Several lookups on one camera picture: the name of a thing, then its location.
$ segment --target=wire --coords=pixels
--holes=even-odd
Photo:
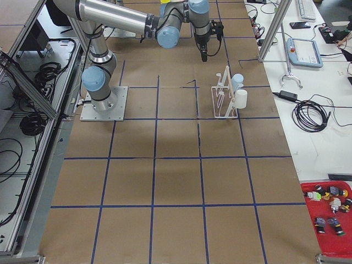
[[[267,4],[273,4],[274,5],[274,11],[273,12],[265,12],[265,11],[263,11],[263,7],[264,6],[266,6]],[[263,12],[264,14],[267,14],[267,15],[272,15],[272,14],[275,14],[276,13],[276,8],[278,7],[279,5],[277,4],[277,3],[274,3],[274,2],[272,2],[272,1],[270,1],[270,0],[268,0],[268,2],[267,3],[265,3],[265,4],[263,4],[263,5],[261,5],[260,6],[260,11],[261,12]]]
[[[331,112],[327,114],[325,109],[318,103],[310,100],[299,102],[291,113],[293,122],[302,129],[309,133],[316,133],[326,128]],[[313,118],[319,116],[321,124],[317,123]]]
[[[250,20],[251,20],[251,23],[252,23],[252,26],[253,26],[253,24],[255,23],[255,20],[256,20],[257,17],[258,17],[258,9],[257,9],[254,5],[252,5],[252,4],[245,4],[245,5],[254,8],[254,9],[249,10],[249,11],[247,12],[247,15],[249,16],[249,18],[250,18]],[[251,13],[251,12],[253,12],[253,11],[255,11],[256,13],[255,13],[255,15],[251,18],[251,16],[249,15],[249,13]]]
[[[290,37],[292,39],[292,36],[287,34],[286,32],[284,32],[285,35],[287,35],[288,37]]]
[[[310,99],[312,99],[314,96],[320,96],[320,97],[325,98],[326,100],[328,100],[328,102],[329,102],[330,105],[321,105],[321,106],[322,106],[322,107],[331,107],[331,108],[333,108],[333,110],[332,110],[332,115],[333,115],[333,118],[334,118],[336,124],[337,124],[339,127],[347,127],[347,126],[352,125],[352,124],[344,124],[344,125],[341,125],[341,124],[337,121],[337,118],[336,118],[336,115],[335,115],[335,109],[336,109],[336,108],[352,109],[352,106],[335,106],[335,105],[334,105],[334,101],[332,101],[331,98],[326,97],[326,96],[324,96],[324,95],[314,94],[314,95],[312,95],[312,97],[311,97]]]
[[[214,57],[214,56],[216,56],[218,53],[219,53],[219,51],[220,51],[220,49],[221,49],[221,43],[222,43],[222,39],[220,39],[219,40],[219,46],[218,46],[218,49],[216,50],[216,52],[214,53],[214,54],[207,54],[207,53],[203,53],[203,51],[200,49],[200,47],[198,46],[198,44],[197,44],[197,41],[195,40],[195,43],[196,43],[196,47],[197,47],[197,49],[200,51],[200,53],[202,54],[202,55],[205,55],[205,56],[207,56],[207,57]]]
[[[22,157],[22,154],[23,154],[23,146],[22,146],[20,141],[18,141],[17,139],[12,139],[12,138],[0,139],[0,141],[4,141],[4,140],[12,140],[12,141],[17,142],[19,144],[19,146],[20,146],[20,153],[18,153],[17,151],[14,151],[14,150],[3,150],[3,151],[0,152],[0,154],[1,153],[10,152],[10,153],[14,153],[17,156],[16,162],[9,169],[7,169],[4,172],[1,172],[0,175],[5,175],[9,171],[11,171],[14,167],[16,167],[15,170],[13,172],[11,172],[8,177],[6,177],[5,179],[1,180],[0,183],[3,183],[4,181],[8,180],[9,178],[11,178],[17,172],[18,168],[21,165],[21,157]]]
[[[36,136],[44,131],[45,125],[39,113],[31,113],[22,119],[20,129],[26,136]]]
[[[111,35],[114,33],[114,30],[115,30],[115,28],[112,28],[111,33],[109,34],[109,36],[107,36],[107,38],[105,39],[105,41],[107,41],[107,40],[111,37]]]
[[[8,80],[6,80],[6,81],[3,81],[3,82],[0,82],[0,84],[8,84],[9,85],[9,87],[14,91],[15,89],[12,87],[12,85],[11,85],[11,83],[8,81]]]
[[[349,71],[349,68],[350,68],[351,64],[352,64],[352,62],[350,62],[350,63],[348,64],[348,66],[347,66],[347,73],[348,73],[349,75],[352,75],[352,73],[350,73],[350,71]]]
[[[340,53],[334,53],[334,54],[320,54],[320,56],[322,56],[322,57],[329,57],[329,56],[341,55],[341,54],[342,54],[342,52],[340,52]]]
[[[313,39],[317,36],[317,32],[315,31],[315,28],[316,28],[317,26],[323,26],[323,27],[325,27],[325,26],[327,26],[327,24],[322,23],[322,24],[315,25],[315,26],[313,27],[314,36],[313,36],[310,40],[313,40]]]
[[[172,15],[171,13],[172,13],[173,10],[176,10],[176,11],[181,15],[181,17],[184,16],[184,15],[180,12],[180,10],[178,10],[176,7],[171,8],[171,10],[170,10],[169,13],[167,14],[167,16],[166,16],[165,20],[163,21],[163,23],[156,29],[156,32],[158,32],[158,31],[165,25],[165,23],[167,22],[167,20],[169,19],[169,17]]]
[[[42,138],[42,134],[40,135],[40,138],[38,139],[38,142],[41,141],[41,138]],[[37,156],[37,153],[38,153],[38,150],[39,150],[37,143],[36,143],[35,146],[36,146],[36,148],[35,148],[35,150],[34,150],[34,154],[33,154],[33,157],[32,157],[31,163],[30,163],[29,170],[28,170],[28,172],[27,172],[27,175],[26,175],[25,179],[23,180],[23,185],[22,185],[21,192],[20,192],[19,195],[17,195],[17,196],[18,196],[18,199],[17,199],[16,206],[15,206],[14,210],[13,210],[11,213],[9,213],[9,215],[8,215],[7,218],[5,218],[4,220],[1,220],[1,221],[0,221],[0,227],[2,227],[2,226],[4,226],[4,225],[8,224],[8,223],[12,220],[12,218],[17,214],[17,210],[18,210],[18,208],[19,208],[19,206],[20,206],[20,204],[21,204],[21,202],[22,202],[23,194],[24,194],[24,192],[25,192],[25,190],[26,190],[27,182],[28,182],[28,180],[29,180],[29,178],[30,178],[30,176],[31,176],[31,173],[32,173],[32,169],[33,169],[33,166],[34,166],[34,160],[35,160],[35,158],[36,158],[36,156]]]
[[[327,99],[329,104],[323,105],[312,101],[312,99],[315,96]],[[297,100],[297,101],[298,103],[293,109],[291,113],[291,117],[294,123],[303,131],[310,132],[310,133],[322,131],[324,128],[326,128],[331,114],[336,124],[339,127],[347,127],[352,125],[352,124],[340,124],[337,121],[336,113],[335,113],[336,108],[352,108],[350,106],[335,106],[331,98],[323,95],[319,95],[319,94],[312,95],[308,100],[304,100],[304,101]],[[325,110],[325,107],[333,108],[332,113],[331,111],[327,113],[327,111]],[[313,119],[313,117],[319,117],[321,124],[316,122]]]

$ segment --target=blue joint cap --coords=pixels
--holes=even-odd
[[[180,31],[174,26],[166,26],[159,30],[157,39],[163,48],[173,48],[180,38]]]
[[[96,66],[85,69],[82,73],[82,82],[89,92],[96,92],[103,87],[105,83],[104,71]]]
[[[205,14],[209,12],[208,0],[189,0],[189,8],[197,14]]]
[[[165,15],[165,8],[166,8],[166,5],[167,4],[161,4],[160,5],[160,18],[163,18],[164,17],[164,15]]]

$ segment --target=red tray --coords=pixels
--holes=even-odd
[[[330,186],[336,186],[340,189],[348,191],[348,198],[352,198],[352,191],[350,186],[344,181],[323,181],[316,183],[302,183],[301,187],[303,192],[306,191],[316,191],[315,185],[320,185],[324,189],[327,189]],[[341,200],[341,203],[345,201],[345,198],[342,196],[338,197]],[[309,214],[314,226],[314,219],[316,217],[322,217],[327,221],[329,217],[336,217],[340,222],[342,230],[344,230],[345,235],[338,236],[336,235],[333,227],[326,223],[325,234],[318,234],[316,228],[316,236],[318,238],[319,246],[324,255],[329,257],[352,257],[352,210],[348,213],[337,212],[334,214],[331,211],[329,202],[324,199],[321,201],[311,201],[308,197],[305,197],[306,204],[309,210]]]

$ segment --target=floor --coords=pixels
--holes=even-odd
[[[352,15],[351,0],[323,0],[315,5],[327,24],[334,21],[348,21],[348,16]],[[344,27],[336,27],[336,29],[344,30]]]
[[[158,13],[151,0],[125,6]],[[62,263],[316,263],[320,252],[242,1],[212,2],[219,54],[202,63],[189,25],[179,45],[116,40],[111,85],[125,121],[75,116],[40,254]],[[209,44],[210,53],[217,41]],[[214,119],[210,87],[245,77],[239,119]]]

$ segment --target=white table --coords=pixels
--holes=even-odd
[[[274,15],[264,14],[260,11],[260,4],[253,4],[258,9],[257,22],[267,30]],[[272,12],[273,5],[269,4],[262,8],[265,12]],[[317,20],[310,23],[310,29],[293,30],[290,22],[299,21],[296,1],[293,0],[283,20],[284,30],[292,37],[312,39],[313,27],[324,21],[316,9]],[[315,28],[320,54],[339,53],[340,50],[333,44],[326,44],[318,27]],[[336,106],[352,106],[352,85],[348,81],[348,62],[344,56],[323,58],[324,66],[321,69],[291,66],[292,73],[296,75],[304,86],[299,89],[293,80],[286,80],[281,87],[280,78],[287,73],[285,53],[281,33],[277,34],[278,44],[272,46],[265,58],[264,66],[273,92],[281,89],[298,94],[298,99],[309,99],[313,94],[330,97]],[[313,101],[327,105],[327,100],[314,97]],[[293,161],[300,181],[317,181],[328,179],[327,173],[352,173],[351,146],[352,126],[339,127],[332,117],[328,126],[319,133],[307,133],[300,130],[293,122],[291,113],[294,103],[275,99],[285,135],[290,147]],[[352,123],[352,109],[336,109],[337,120],[340,124]]]
[[[264,39],[266,37],[266,33],[270,27],[271,21],[274,18],[274,14],[268,15],[268,14],[261,12],[261,10],[260,10],[260,7],[262,6],[261,4],[252,4],[252,5],[258,9],[258,17],[257,17],[256,21],[261,26],[264,26],[266,29],[266,32],[262,36],[262,39]],[[253,7],[251,7],[249,5],[247,5],[246,7],[247,7],[248,11],[253,9]],[[273,12],[274,5],[273,4],[264,5],[262,7],[262,10],[267,13]],[[310,40],[314,37],[314,31],[315,31],[316,36],[314,37],[314,40],[317,42],[317,46],[318,46],[320,54],[340,53],[341,51],[337,48],[336,45],[325,43],[323,37],[321,36],[321,34],[318,30],[318,28],[321,25],[317,26],[314,29],[315,25],[319,25],[319,24],[324,23],[324,20],[321,17],[318,9],[316,9],[315,13],[316,13],[317,19],[315,22],[310,22],[310,25],[311,25],[310,29],[291,29],[289,23],[299,21],[296,0],[292,0],[292,3],[286,13],[286,16],[283,19],[284,32],[287,33],[288,35],[290,35],[291,37]],[[276,38],[278,40],[278,43],[276,45],[273,45],[270,48],[270,51],[268,52],[268,54],[265,58],[265,61],[276,61],[276,62],[277,61],[286,61],[281,33],[277,33]],[[331,61],[345,62],[346,61],[345,57],[342,54],[339,56],[322,57],[322,60],[324,62],[331,62]]]

